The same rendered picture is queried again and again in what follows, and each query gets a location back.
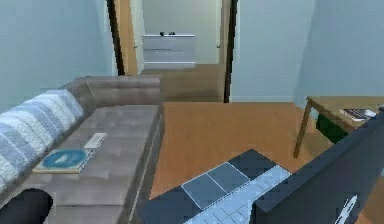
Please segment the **white chest of drawers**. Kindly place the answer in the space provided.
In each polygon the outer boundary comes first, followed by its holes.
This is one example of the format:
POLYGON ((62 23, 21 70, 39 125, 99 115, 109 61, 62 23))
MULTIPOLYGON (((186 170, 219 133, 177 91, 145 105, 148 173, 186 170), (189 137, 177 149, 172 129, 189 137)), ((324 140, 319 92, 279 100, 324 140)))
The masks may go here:
POLYGON ((145 69, 195 67, 194 34, 145 34, 142 39, 145 69))

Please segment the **dark grey open laptop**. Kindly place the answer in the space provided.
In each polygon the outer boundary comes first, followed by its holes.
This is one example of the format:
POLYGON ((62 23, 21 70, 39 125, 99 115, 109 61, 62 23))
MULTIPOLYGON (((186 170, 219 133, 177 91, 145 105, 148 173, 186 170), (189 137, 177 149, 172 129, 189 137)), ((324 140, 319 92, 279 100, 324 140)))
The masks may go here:
POLYGON ((384 171, 384 112, 294 173, 250 149, 139 207, 140 224, 354 224, 384 171))

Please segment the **grey brown sofa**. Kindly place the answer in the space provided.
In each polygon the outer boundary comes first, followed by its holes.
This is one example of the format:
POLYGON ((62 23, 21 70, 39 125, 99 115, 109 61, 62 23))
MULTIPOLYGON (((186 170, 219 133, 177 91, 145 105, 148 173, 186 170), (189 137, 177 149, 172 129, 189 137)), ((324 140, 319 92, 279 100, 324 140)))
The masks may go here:
POLYGON ((25 189, 53 198, 43 224, 136 224, 137 206, 149 197, 164 131, 158 77, 82 77, 68 90, 84 116, 30 170, 0 194, 0 209, 25 189), (87 149, 95 133, 103 143, 80 174, 42 174, 33 169, 55 149, 87 149))

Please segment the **wooden room door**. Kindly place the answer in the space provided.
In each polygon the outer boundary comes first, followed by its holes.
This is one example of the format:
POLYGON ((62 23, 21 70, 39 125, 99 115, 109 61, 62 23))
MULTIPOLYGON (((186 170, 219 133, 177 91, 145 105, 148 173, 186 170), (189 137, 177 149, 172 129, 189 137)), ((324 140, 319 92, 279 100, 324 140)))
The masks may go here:
POLYGON ((142 35, 145 33, 145 29, 142 0, 113 1, 124 75, 137 76, 144 69, 142 35))

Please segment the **white remote control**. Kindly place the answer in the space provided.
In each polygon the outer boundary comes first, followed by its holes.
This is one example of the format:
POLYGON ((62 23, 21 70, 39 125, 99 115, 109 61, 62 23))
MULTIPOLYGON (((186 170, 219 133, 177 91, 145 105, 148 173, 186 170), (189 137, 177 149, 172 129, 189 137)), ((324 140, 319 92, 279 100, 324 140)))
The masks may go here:
POLYGON ((106 133, 95 133, 90 138, 90 140, 84 145, 84 147, 87 149, 98 148, 103 143, 106 137, 107 137, 106 133))

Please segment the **blue cover book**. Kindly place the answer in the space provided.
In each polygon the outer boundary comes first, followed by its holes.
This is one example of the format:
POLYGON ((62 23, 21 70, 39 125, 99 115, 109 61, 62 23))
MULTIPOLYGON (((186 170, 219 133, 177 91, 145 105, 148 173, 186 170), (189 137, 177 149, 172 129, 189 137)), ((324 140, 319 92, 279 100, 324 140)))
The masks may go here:
POLYGON ((52 150, 33 169, 42 174, 80 174, 95 155, 92 149, 55 149, 52 150))

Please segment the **wooden table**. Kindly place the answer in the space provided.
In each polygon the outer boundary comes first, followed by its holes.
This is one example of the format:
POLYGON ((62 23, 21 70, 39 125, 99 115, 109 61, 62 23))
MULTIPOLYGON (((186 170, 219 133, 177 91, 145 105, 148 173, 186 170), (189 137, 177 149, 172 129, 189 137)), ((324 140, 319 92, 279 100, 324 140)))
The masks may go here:
POLYGON ((308 96, 306 100, 307 103, 293 150, 294 158, 299 157, 311 109, 315 109, 343 131, 350 133, 364 124, 364 121, 353 121, 342 114, 342 109, 361 108, 378 113, 379 106, 384 104, 384 96, 308 96))

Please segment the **dark green box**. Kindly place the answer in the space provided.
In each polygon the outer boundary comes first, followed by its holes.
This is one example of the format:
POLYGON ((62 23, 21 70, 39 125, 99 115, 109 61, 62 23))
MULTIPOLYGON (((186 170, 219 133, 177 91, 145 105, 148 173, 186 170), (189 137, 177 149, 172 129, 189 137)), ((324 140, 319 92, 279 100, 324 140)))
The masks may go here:
POLYGON ((316 129, 319 130, 332 143, 337 143, 348 135, 341 127, 334 124, 331 120, 322 114, 318 115, 316 129))

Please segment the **grey white striped blanket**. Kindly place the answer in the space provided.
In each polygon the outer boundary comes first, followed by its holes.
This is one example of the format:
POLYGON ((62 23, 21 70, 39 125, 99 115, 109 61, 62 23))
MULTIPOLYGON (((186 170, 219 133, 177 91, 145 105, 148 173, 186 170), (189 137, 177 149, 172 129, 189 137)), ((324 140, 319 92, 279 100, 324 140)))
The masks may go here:
POLYGON ((48 90, 0 114, 0 194, 7 192, 82 117, 68 90, 48 90))

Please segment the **dark magazine with pale edge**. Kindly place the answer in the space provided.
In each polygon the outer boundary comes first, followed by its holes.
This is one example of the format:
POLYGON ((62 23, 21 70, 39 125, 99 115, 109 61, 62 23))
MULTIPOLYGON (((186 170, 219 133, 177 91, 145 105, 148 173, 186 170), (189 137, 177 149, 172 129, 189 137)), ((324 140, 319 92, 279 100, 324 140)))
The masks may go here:
POLYGON ((353 121, 366 121, 376 116, 376 113, 369 109, 341 109, 340 112, 353 121))

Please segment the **black round cushion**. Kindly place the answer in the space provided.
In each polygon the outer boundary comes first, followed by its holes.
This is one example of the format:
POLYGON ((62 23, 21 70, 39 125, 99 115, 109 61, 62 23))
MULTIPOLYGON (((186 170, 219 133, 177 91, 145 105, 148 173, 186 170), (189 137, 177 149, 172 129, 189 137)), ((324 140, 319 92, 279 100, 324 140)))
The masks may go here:
POLYGON ((0 209, 0 224, 43 224, 52 206, 49 193, 25 189, 0 209))

